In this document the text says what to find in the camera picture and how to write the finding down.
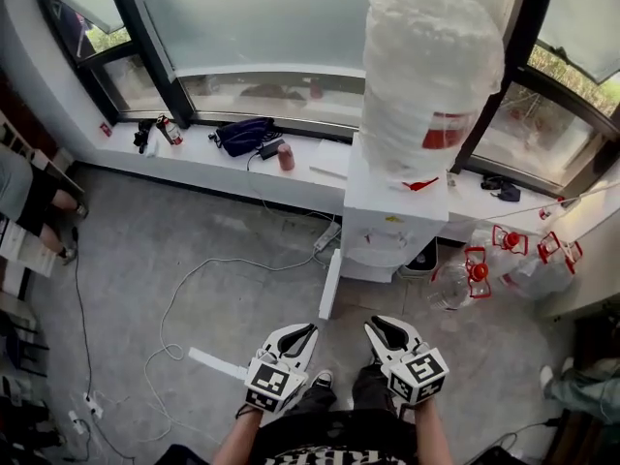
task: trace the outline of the black cable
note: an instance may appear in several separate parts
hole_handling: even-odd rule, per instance
[[[116,449],[114,447],[114,445],[109,441],[109,439],[106,437],[106,434],[104,434],[104,431],[101,430],[101,427],[99,426],[99,424],[97,423],[97,421],[92,417],[92,415],[90,416],[93,423],[95,424],[95,427],[97,427],[97,430],[99,431],[99,433],[101,434],[101,437],[104,438],[104,441],[106,443],[108,443],[108,446],[110,448],[112,448],[112,450],[121,458],[125,459],[125,460],[132,460],[132,463],[136,463],[136,457],[135,456],[127,456],[123,453],[121,453],[118,449]]]
[[[84,331],[84,346],[86,347],[86,359],[88,360],[88,389],[86,390],[86,397],[89,398],[90,397],[90,389],[92,389],[92,382],[93,382],[93,367],[92,364],[90,362],[90,350],[88,349],[88,332],[86,331],[86,316],[84,315],[84,304],[81,300],[81,293],[79,292],[79,283],[78,283],[78,269],[79,269],[79,246],[78,246],[78,241],[79,241],[79,234],[78,234],[78,228],[73,227],[71,229],[71,235],[74,239],[74,242],[76,244],[76,270],[75,270],[75,278],[76,278],[76,293],[77,293],[77,299],[79,301],[79,309],[81,310],[81,326],[82,329]],[[101,427],[99,426],[99,424],[97,423],[97,421],[93,418],[92,414],[94,413],[94,411],[91,410],[91,415],[90,418],[93,422],[93,424],[95,425],[95,427],[97,427],[97,430],[99,431],[99,433],[101,434],[101,437],[104,438],[104,441],[106,441],[106,443],[108,443],[108,446],[110,448],[112,448],[112,450],[121,458],[126,459],[126,460],[132,460],[132,463],[135,463],[135,457],[134,456],[126,456],[123,453],[121,453],[118,449],[116,449],[114,447],[114,445],[109,441],[108,437],[106,437],[106,434],[104,434],[104,431],[101,430]],[[67,458],[65,461],[70,461],[70,462],[82,462],[82,461],[86,461],[89,456],[90,456],[90,451],[89,451],[89,447],[88,445],[90,444],[90,440],[92,437],[92,433],[90,431],[90,427],[88,426],[88,424],[81,418],[79,418],[77,421],[82,421],[84,422],[84,424],[86,425],[86,429],[88,430],[88,441],[86,442],[86,459],[85,460],[74,460],[72,458]]]
[[[483,449],[476,456],[474,456],[473,458],[470,458],[469,460],[467,460],[463,465],[470,465],[470,464],[474,463],[481,456],[483,456],[487,451],[489,451],[491,448],[494,448],[497,445],[499,445],[501,448],[504,448],[504,441],[506,441],[509,437],[514,437],[514,440],[511,442],[511,445],[504,448],[504,450],[510,451],[514,447],[514,445],[516,445],[516,442],[519,439],[518,433],[524,431],[525,429],[529,429],[531,427],[538,427],[539,425],[544,425],[546,427],[557,427],[559,425],[559,423],[560,423],[560,419],[559,418],[550,418],[549,420],[545,420],[544,422],[530,423],[529,425],[525,425],[525,426],[523,426],[523,427],[521,427],[521,428],[519,428],[519,429],[517,429],[517,430],[515,430],[513,432],[507,432],[506,434],[504,434],[499,439],[496,439],[495,441],[493,441],[493,443],[491,443],[489,446],[487,446],[485,449]]]
[[[93,383],[93,366],[90,363],[90,350],[88,349],[88,332],[86,331],[86,316],[84,314],[84,304],[82,303],[82,300],[81,300],[81,293],[79,292],[79,283],[78,283],[78,270],[79,270],[78,228],[73,227],[71,229],[71,234],[73,236],[74,242],[76,243],[76,269],[75,269],[76,293],[77,293],[77,300],[79,301],[79,310],[81,311],[81,327],[84,332],[84,346],[86,347],[86,359],[88,360],[88,388],[86,390],[86,398],[90,398],[90,389],[92,389],[92,383]]]
[[[252,155],[252,156],[248,159],[248,163],[247,163],[247,165],[245,166],[245,170],[246,170],[247,172],[249,172],[249,171],[250,171],[250,162],[251,162],[251,161],[252,161],[252,159],[253,159],[254,157],[256,157],[258,154],[259,154],[259,151],[257,150],[257,151],[254,153],[254,155]]]
[[[85,463],[90,459],[90,441],[93,438],[93,433],[90,431],[90,425],[88,425],[88,422],[86,422],[83,418],[77,418],[74,422],[83,423],[88,431],[88,439],[86,440],[86,456],[84,458],[63,458],[63,461],[69,463]]]

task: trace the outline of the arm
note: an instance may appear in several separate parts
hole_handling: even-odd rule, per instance
[[[245,465],[254,446],[254,438],[259,431],[262,418],[263,412],[260,410],[240,416],[215,453],[213,465]]]
[[[453,465],[444,426],[433,398],[416,406],[416,435],[419,465]]]

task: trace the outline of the person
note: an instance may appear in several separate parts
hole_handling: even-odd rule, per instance
[[[59,189],[51,175],[32,166],[24,157],[0,144],[0,213],[30,233],[68,264],[77,255],[75,247],[66,247],[45,222],[50,205],[86,217],[88,209],[69,193]]]
[[[387,382],[381,364],[373,361],[357,375],[353,410],[329,412],[336,401],[333,374],[322,370],[294,407],[261,428],[263,412],[244,405],[213,465],[452,465],[433,398],[415,407],[412,426],[397,417]]]
[[[546,365],[541,370],[541,388],[546,398],[569,410],[590,414],[603,423],[620,423],[620,358],[603,358],[585,370],[575,370],[570,357],[560,377]]]

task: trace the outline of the leg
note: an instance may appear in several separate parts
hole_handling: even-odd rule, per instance
[[[336,395],[331,389],[332,385],[333,373],[331,370],[322,370],[314,378],[297,404],[288,410],[284,416],[328,412],[329,407],[336,401]]]
[[[78,202],[69,193],[63,190],[56,190],[51,204],[61,210],[75,211],[78,209]]]
[[[327,412],[336,399],[331,387],[311,386],[303,393],[297,404],[285,412],[284,416]]]
[[[353,384],[353,401],[355,410],[388,410],[396,415],[388,379],[381,372],[381,365],[374,363],[363,367]]]
[[[585,412],[604,423],[620,421],[620,378],[584,384],[579,378],[554,379],[544,387],[544,395],[569,410]]]
[[[56,233],[47,224],[43,224],[39,238],[43,244],[56,255],[60,255],[65,249],[65,246],[62,244]]]

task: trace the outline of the sneaker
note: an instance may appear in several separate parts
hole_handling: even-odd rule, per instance
[[[322,370],[317,374],[317,377],[312,381],[313,386],[323,386],[324,388],[331,389],[333,384],[333,372],[331,370]]]
[[[569,356],[567,359],[564,360],[564,364],[562,365],[562,374],[565,374],[566,372],[571,370],[573,367],[574,367],[574,358],[572,356]]]
[[[368,360],[367,365],[381,365],[381,361],[379,360],[379,356],[374,350],[371,350],[370,359]]]
[[[553,380],[553,370],[548,365],[545,365],[541,370],[541,389],[544,390],[546,385]]]
[[[88,207],[84,203],[80,203],[76,208],[76,214],[82,219],[85,219],[88,215]]]
[[[65,256],[60,257],[60,260],[62,260],[63,265],[68,265],[72,261],[74,261],[77,256],[78,256],[77,248],[65,248]]]

